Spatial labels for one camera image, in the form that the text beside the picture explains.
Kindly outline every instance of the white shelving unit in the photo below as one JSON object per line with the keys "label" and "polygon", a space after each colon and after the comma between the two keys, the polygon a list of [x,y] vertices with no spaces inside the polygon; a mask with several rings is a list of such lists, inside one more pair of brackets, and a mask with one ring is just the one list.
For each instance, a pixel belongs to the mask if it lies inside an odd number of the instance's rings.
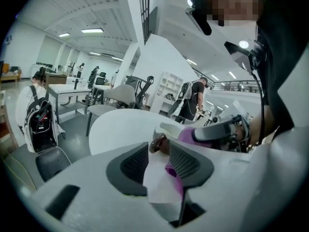
{"label": "white shelving unit", "polygon": [[156,90],[150,112],[157,114],[160,111],[168,112],[174,102],[168,100],[165,98],[165,96],[170,93],[173,94],[175,99],[177,99],[182,89],[183,83],[183,79],[179,78],[178,76],[169,72],[164,72]]}

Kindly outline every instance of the white ceiling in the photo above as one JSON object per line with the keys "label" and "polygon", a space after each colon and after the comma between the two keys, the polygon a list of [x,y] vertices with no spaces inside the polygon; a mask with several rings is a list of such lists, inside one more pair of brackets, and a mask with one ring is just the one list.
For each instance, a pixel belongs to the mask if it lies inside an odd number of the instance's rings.
{"label": "white ceiling", "polygon": [[[57,37],[86,52],[123,58],[132,41],[125,17],[128,8],[118,0],[30,0],[18,20]],[[103,34],[84,34],[82,29],[102,28]]]}
{"label": "white ceiling", "polygon": [[253,46],[255,39],[255,22],[244,22],[241,26],[220,27],[215,22],[209,22],[212,34],[206,36],[194,26],[185,10],[189,7],[187,0],[165,0],[163,20],[159,35],[167,38],[179,52],[197,63],[193,66],[215,82],[214,74],[219,81],[235,80],[228,72],[236,76],[238,80],[253,80],[253,78],[232,60],[224,43],[229,41],[239,44],[241,40],[249,42]]}

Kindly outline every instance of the black cable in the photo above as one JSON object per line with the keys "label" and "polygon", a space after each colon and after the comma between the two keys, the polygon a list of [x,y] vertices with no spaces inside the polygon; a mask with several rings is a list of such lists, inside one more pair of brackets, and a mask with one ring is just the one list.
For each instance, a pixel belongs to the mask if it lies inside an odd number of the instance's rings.
{"label": "black cable", "polygon": [[260,129],[260,137],[259,137],[259,143],[258,145],[260,145],[262,143],[262,140],[264,138],[264,128],[265,128],[265,120],[264,120],[264,101],[263,101],[263,94],[262,94],[262,89],[261,89],[261,86],[260,86],[260,83],[259,81],[257,80],[256,78],[256,75],[254,75],[252,73],[252,76],[253,78],[255,79],[256,83],[257,83],[257,87],[259,89],[259,92],[260,92],[260,97],[261,97],[261,129]]}

